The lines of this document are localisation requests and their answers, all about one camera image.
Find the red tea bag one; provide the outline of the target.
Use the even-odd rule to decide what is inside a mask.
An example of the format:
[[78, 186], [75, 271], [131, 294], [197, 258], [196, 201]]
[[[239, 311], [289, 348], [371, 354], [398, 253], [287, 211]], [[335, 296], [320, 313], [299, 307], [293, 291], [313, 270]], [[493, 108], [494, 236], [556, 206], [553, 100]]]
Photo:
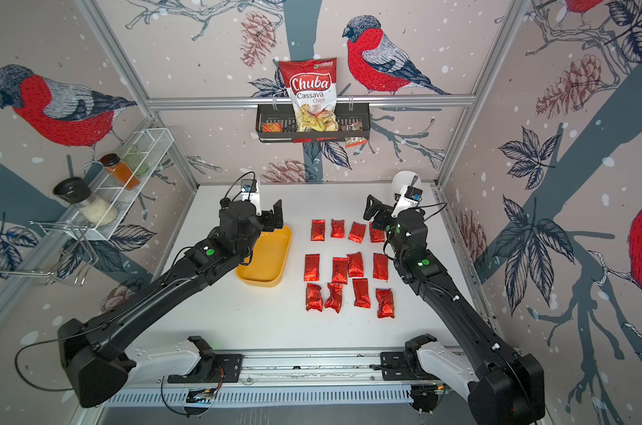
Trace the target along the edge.
[[369, 223], [370, 240], [372, 244], [384, 244], [386, 242], [386, 232], [374, 227], [374, 223]]

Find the red tea bag two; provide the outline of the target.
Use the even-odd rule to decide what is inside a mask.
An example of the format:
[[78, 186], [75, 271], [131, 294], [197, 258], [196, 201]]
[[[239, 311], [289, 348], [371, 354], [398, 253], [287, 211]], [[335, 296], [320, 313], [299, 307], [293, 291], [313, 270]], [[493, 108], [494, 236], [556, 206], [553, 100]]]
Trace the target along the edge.
[[361, 244], [365, 239], [367, 226], [363, 223], [354, 221], [348, 235], [348, 239], [357, 244]]

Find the red tea bag five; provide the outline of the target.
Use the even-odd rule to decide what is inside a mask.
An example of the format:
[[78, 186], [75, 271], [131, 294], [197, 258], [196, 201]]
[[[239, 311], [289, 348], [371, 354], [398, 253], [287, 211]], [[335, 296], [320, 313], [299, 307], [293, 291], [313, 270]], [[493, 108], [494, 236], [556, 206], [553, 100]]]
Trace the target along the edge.
[[388, 281], [388, 257], [382, 253], [373, 255], [373, 278], [380, 281]]

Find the red tea bag four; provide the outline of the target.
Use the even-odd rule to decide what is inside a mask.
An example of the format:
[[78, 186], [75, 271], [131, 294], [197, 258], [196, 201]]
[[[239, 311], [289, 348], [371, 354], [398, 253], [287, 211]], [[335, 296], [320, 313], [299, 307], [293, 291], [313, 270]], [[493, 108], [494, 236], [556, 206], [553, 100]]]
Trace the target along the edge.
[[310, 240], [312, 242], [323, 242], [326, 239], [326, 221], [313, 220], [311, 222]]

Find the red tea bag three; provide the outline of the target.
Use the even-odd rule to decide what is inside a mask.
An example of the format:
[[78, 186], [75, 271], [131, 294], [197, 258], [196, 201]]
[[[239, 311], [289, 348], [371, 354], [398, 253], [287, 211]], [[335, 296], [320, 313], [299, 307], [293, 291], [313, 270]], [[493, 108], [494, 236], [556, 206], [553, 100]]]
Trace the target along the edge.
[[345, 221], [331, 219], [331, 238], [344, 239], [345, 235]]

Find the red tea bag seven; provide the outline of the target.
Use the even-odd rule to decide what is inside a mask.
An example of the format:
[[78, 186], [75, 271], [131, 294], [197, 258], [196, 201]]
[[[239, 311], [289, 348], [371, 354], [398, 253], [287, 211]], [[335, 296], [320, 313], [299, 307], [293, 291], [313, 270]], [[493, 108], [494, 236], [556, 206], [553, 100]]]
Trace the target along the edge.
[[320, 280], [320, 255], [318, 253], [306, 254], [304, 262], [304, 281], [306, 283]]

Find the red tea bag six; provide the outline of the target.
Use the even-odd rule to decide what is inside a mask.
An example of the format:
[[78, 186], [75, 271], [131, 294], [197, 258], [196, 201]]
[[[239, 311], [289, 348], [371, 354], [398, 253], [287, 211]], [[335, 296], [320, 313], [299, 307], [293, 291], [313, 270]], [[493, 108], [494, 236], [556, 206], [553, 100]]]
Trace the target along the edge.
[[364, 278], [365, 265], [362, 253], [352, 253], [347, 255], [347, 272], [348, 278]]

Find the red tea bag ten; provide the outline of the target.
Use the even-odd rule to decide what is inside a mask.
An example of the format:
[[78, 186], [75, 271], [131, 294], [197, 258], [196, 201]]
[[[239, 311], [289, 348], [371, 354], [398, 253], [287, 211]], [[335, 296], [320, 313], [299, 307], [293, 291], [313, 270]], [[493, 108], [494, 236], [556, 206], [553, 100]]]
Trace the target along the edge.
[[334, 257], [332, 269], [332, 283], [347, 284], [349, 279], [348, 275], [348, 259], [346, 257]]

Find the red tea bag twelve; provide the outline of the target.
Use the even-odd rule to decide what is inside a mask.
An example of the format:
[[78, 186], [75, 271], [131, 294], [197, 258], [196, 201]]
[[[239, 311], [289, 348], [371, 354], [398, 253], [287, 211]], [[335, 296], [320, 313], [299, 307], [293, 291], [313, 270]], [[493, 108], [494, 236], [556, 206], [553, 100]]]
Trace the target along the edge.
[[376, 299], [378, 301], [378, 318], [395, 318], [394, 294], [391, 289], [377, 289]]

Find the red tea bag nine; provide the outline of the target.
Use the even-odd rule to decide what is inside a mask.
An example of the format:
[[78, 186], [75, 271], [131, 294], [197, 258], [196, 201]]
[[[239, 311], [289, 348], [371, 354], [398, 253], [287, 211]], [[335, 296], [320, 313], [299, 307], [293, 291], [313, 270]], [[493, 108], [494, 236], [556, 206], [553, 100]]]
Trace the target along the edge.
[[366, 278], [354, 278], [352, 283], [355, 294], [354, 306], [370, 309], [371, 299], [369, 294], [368, 280]]

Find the red tea bag eight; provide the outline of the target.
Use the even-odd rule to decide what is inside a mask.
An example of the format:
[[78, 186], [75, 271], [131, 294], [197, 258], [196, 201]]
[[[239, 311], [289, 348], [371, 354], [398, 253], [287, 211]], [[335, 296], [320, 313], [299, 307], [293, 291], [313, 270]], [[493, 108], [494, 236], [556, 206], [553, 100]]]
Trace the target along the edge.
[[307, 311], [319, 311], [324, 309], [324, 299], [321, 293], [321, 286], [315, 283], [308, 283], [305, 292], [305, 309]]

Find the red tea bag eleven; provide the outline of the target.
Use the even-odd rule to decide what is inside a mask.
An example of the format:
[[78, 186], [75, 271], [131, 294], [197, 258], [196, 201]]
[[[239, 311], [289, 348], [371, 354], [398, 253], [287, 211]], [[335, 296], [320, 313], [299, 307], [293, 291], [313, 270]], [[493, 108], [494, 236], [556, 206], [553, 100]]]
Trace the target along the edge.
[[343, 283], [328, 283], [327, 285], [329, 296], [325, 301], [324, 309], [331, 309], [336, 313], [340, 313], [343, 303]]

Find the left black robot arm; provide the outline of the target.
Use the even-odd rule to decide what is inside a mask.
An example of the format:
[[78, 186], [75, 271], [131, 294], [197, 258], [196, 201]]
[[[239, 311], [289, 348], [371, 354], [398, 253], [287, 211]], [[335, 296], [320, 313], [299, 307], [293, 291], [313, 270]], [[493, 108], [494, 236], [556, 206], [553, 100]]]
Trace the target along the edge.
[[249, 201], [223, 198], [220, 205], [218, 226], [157, 280], [106, 313], [58, 329], [60, 362], [81, 407], [101, 405], [124, 388], [137, 365], [125, 351], [139, 335], [244, 264], [262, 233], [284, 226], [280, 201], [263, 212]]

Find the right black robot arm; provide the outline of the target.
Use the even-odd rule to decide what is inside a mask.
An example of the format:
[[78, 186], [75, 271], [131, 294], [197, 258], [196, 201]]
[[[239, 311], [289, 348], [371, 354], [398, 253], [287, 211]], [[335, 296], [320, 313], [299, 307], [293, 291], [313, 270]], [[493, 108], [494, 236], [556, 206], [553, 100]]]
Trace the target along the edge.
[[534, 424], [544, 418], [544, 369], [533, 355], [508, 345], [461, 295], [427, 247], [418, 200], [402, 197], [388, 206], [368, 196], [364, 218], [386, 231], [395, 271], [437, 313], [466, 355], [460, 359], [432, 336], [419, 336], [408, 350], [415, 370], [440, 378], [466, 398], [479, 424]]

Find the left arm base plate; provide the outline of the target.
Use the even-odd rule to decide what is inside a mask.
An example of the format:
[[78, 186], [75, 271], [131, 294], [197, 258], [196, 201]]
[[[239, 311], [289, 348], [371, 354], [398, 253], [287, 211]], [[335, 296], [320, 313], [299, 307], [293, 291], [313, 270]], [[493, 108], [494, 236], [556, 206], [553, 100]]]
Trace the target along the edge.
[[186, 375], [170, 375], [169, 384], [235, 384], [239, 382], [244, 356], [242, 354], [215, 354], [201, 359]]

